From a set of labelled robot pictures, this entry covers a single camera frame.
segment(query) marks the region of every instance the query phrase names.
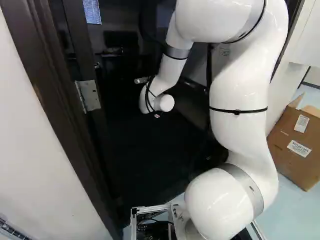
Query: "door hinge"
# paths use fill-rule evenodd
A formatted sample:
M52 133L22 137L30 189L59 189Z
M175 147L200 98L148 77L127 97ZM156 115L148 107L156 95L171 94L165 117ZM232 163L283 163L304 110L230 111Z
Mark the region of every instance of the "door hinge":
M101 109L95 80L75 81L74 84L85 114L96 109Z

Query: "cardboard box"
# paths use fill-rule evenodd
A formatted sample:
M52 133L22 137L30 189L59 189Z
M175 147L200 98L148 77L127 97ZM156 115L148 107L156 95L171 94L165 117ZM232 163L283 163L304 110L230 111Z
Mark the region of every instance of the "cardboard box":
M303 97L285 108L267 141L278 172L308 191L320 180L320 109L297 110Z

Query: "cable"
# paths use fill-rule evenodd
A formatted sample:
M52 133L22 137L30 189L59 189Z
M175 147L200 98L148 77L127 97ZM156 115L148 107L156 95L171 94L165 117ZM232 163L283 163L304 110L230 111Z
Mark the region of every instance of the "cable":
M206 55L206 94L207 94L207 101L209 103L210 101L210 86L212 83L212 51L214 49L214 46L212 43L208 43L207 45L207 55ZM203 141L199 145L199 150L197 151L197 154L195 154L189 164L188 168L188 180L189 182L192 181L192 170L195 166L195 162L198 159L199 155L203 152L203 150L206 148L207 145L207 140L208 140L208 131L210 129L210 111L207 112L206 120L205 120L205 127L203 130L204 136L203 136Z
M156 97L151 91L150 91L150 86L153 82L153 80L155 79L155 76L152 75L148 78L148 82L146 83L145 86L145 94L144 94L144 101L145 101L145 106L146 109L148 110L149 113L151 112L156 112L156 110L152 107L151 103L150 103L150 99L149 99L149 93L151 93L154 97Z
M160 220L156 220L156 219L153 219L153 218L143 219L143 220L142 220L141 222L139 222L137 225L140 225L140 224L142 224L142 222L146 222L146 221L155 221L155 222L157 222L157 223L167 223L167 224L172 224L172 225L174 225L174 223L171 222L171 221L160 221Z
M146 6L147 4L145 4L144 2L141 5L141 9L139 12L139 17L138 17L138 27L139 27L139 31L141 34L141 37L147 41L147 42L154 42L159 44L162 48L164 47L164 44L162 42L160 42L156 37L150 35L144 28L143 25L143 19L144 19L144 6Z

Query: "door frame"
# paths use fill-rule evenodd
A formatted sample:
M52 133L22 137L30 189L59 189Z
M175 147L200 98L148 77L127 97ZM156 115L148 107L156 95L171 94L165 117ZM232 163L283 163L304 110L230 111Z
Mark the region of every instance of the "door frame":
M72 2L82 4L81 0ZM0 0L0 7L57 138L105 227L114 240L120 240L122 229L116 206L69 74L48 0Z

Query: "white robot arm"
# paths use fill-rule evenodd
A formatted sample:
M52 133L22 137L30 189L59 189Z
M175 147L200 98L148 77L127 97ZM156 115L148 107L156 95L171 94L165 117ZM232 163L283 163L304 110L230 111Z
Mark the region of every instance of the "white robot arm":
M230 43L229 62L209 93L212 131L229 157L185 191L193 224L207 240L231 239L278 193L265 126L268 86L287 33L283 0L177 0L159 73L141 91L143 113L169 112L175 102L163 92L177 83L193 42Z

